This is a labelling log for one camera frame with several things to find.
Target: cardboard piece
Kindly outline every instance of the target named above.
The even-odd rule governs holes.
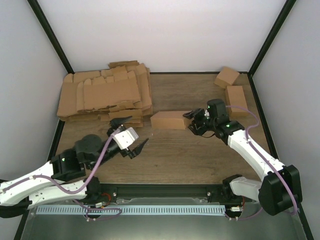
[[[134,60],[134,61],[115,61],[115,62],[110,62],[108,64],[109,68],[116,68],[116,67],[119,67],[119,66],[126,66],[126,67],[129,67],[129,66],[138,66],[140,63],[137,61],[137,60]]]
[[[101,122],[109,122],[110,121],[110,117],[109,117],[108,113],[100,113],[99,119]]]
[[[74,75],[72,73],[67,74],[64,79],[64,83],[73,83],[74,82]]]
[[[135,68],[140,81],[142,110],[146,110],[149,109],[152,105],[152,100],[149,93],[148,72],[146,66],[143,63],[136,66]]]
[[[123,101],[133,103],[141,101],[138,84],[134,72],[128,72],[128,79],[107,83],[95,84],[94,80],[87,79],[83,84],[84,109],[99,110],[108,106],[117,105]]]
[[[242,86],[227,86],[225,89],[225,100],[228,105],[239,106],[248,109],[244,89]],[[228,107],[230,117],[245,117],[249,113],[235,107]]]
[[[84,102],[84,82],[79,82],[76,88],[76,110],[77,112],[85,109]]]
[[[113,72],[110,69],[103,69],[101,70],[101,76],[106,79],[107,77],[113,76]]]
[[[73,82],[80,83],[85,81],[86,79],[93,79],[100,76],[100,71],[79,71],[73,75]]]
[[[153,106],[151,106],[149,109],[142,111],[142,116],[149,116],[154,114]]]
[[[159,111],[153,115],[151,126],[153,129],[186,129],[192,122],[183,117],[188,111]]]
[[[142,123],[142,116],[152,115],[150,70],[137,60],[111,62],[112,69],[76,72],[65,76],[58,117],[77,121],[100,118],[101,121],[123,115],[130,124]]]
[[[227,86],[233,85],[239,75],[239,72],[225,66],[216,76],[214,84],[225,89]]]
[[[99,115],[96,112],[81,113],[69,117],[60,117],[64,122],[90,121],[98,119]]]
[[[142,110],[141,109],[129,109],[129,110],[116,111],[116,112],[109,112],[110,119],[126,118],[129,116],[132,116],[132,118],[141,118]]]
[[[66,118],[77,114],[77,88],[78,84],[72,82],[68,74],[62,83],[57,116]]]

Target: white backdrop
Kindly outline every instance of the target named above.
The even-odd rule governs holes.
[[[75,71],[248,71],[285,0],[39,0]]]
[[[300,171],[314,239],[320,239],[319,9],[318,0],[296,2],[253,76],[279,158]]]
[[[67,74],[26,0],[0,1],[0,179],[12,180],[47,161]],[[12,240],[21,217],[0,218]]]

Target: flattened cardboard box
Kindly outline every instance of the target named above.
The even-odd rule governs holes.
[[[151,126],[153,129],[186,129],[192,122],[183,117],[189,111],[159,111],[153,115]]]
[[[77,114],[77,88],[74,75],[69,73],[63,79],[57,116],[66,118]]]
[[[225,89],[225,100],[228,105],[248,109],[242,86],[227,86]],[[249,115],[248,112],[236,107],[228,107],[227,109],[230,117],[245,117]]]
[[[73,82],[80,83],[85,81],[86,79],[93,79],[100,76],[101,76],[100,71],[79,71],[74,74]]]
[[[99,114],[97,112],[86,112],[86,113],[76,114],[69,117],[60,117],[60,120],[64,122],[78,122],[78,121],[97,120],[98,118],[99,118]]]
[[[83,84],[84,110],[104,109],[123,101],[132,101],[133,103],[141,101],[133,71],[119,72],[117,78],[122,78],[122,80],[107,83],[102,76],[93,80],[85,80]]]
[[[239,72],[225,66],[216,76],[214,83],[225,89],[227,86],[233,85],[239,75]]]
[[[127,66],[127,71],[134,71],[136,75],[136,79],[138,82],[138,87],[140,89],[141,96],[141,107],[137,106],[137,108],[141,108],[142,110],[147,110],[152,106],[151,99],[151,85],[150,85],[150,75],[146,68],[146,66],[142,63],[138,66]]]
[[[128,124],[139,124],[139,123],[143,122],[142,116],[140,116],[140,115],[128,113],[128,114],[126,114],[126,117],[132,116],[132,115],[134,115],[134,116],[127,121]],[[99,119],[101,122],[109,122],[110,120],[114,119],[115,117],[119,118],[121,116],[119,116],[119,114],[118,114],[118,115],[114,115],[113,117],[110,117],[108,113],[100,113],[99,114]]]
[[[116,112],[109,112],[110,119],[115,118],[126,118],[132,116],[132,118],[141,118],[142,117],[142,110],[141,109],[128,109]]]
[[[115,62],[110,62],[108,64],[110,69],[119,67],[119,66],[138,66],[140,63],[137,60],[133,60],[133,61],[115,61]]]

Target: stack of flattened cardboard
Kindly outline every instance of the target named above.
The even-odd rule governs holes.
[[[153,114],[150,71],[138,61],[111,62],[110,69],[68,74],[62,83],[57,116],[62,121],[110,121],[132,116],[132,127],[143,126]]]

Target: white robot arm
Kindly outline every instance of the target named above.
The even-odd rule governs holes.
[[[148,141],[129,149],[138,138],[130,127],[122,124],[129,119],[115,118],[110,121],[109,139],[102,142],[97,135],[87,135],[77,141],[73,148],[67,149],[45,163],[40,168],[22,177],[0,183],[0,217],[12,218],[23,214],[27,209],[38,205],[62,200],[94,201],[101,195],[98,178],[94,177],[97,168],[120,153],[131,159],[139,155]],[[91,174],[85,180],[65,183]]]
[[[183,115],[193,119],[188,127],[195,135],[213,131],[218,139],[238,152],[254,169],[261,181],[236,174],[222,181],[223,195],[232,199],[244,196],[259,202],[274,216],[302,201],[299,171],[285,166],[260,147],[237,121],[230,121],[221,99],[207,102],[207,109],[198,108]]]

